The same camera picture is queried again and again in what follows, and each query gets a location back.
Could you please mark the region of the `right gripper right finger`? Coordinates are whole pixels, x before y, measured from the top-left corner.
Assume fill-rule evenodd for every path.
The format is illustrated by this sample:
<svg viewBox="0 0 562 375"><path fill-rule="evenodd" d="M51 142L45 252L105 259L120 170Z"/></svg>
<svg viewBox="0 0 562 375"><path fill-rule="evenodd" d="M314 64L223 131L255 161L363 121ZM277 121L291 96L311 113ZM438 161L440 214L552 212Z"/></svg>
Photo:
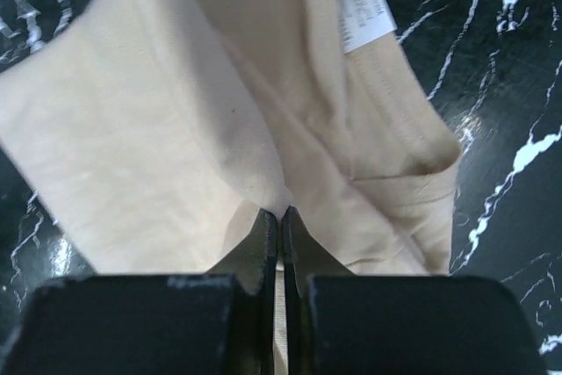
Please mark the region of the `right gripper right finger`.
<svg viewBox="0 0 562 375"><path fill-rule="evenodd" d="M291 374L544 374L516 298L479 277L359 276L280 224Z"/></svg>

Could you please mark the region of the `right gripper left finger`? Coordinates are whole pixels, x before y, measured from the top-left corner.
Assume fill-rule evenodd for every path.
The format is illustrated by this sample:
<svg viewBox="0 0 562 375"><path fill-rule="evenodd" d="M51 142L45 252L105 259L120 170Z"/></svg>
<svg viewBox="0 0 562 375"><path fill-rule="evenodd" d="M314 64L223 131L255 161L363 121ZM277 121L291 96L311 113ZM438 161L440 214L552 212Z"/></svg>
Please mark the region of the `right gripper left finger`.
<svg viewBox="0 0 562 375"><path fill-rule="evenodd" d="M1 350L4 374L271 374L277 221L208 272L53 278Z"/></svg>

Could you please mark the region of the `beige t shirt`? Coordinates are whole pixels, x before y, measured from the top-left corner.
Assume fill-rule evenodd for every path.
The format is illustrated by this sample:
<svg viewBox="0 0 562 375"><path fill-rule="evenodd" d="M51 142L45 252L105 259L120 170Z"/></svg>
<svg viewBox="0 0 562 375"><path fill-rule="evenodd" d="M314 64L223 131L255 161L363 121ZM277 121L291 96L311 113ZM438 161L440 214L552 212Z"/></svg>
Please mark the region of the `beige t shirt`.
<svg viewBox="0 0 562 375"><path fill-rule="evenodd" d="M353 0L92 0L1 79L1 145L105 273L213 264L296 206L352 270L444 274L460 147Z"/></svg>

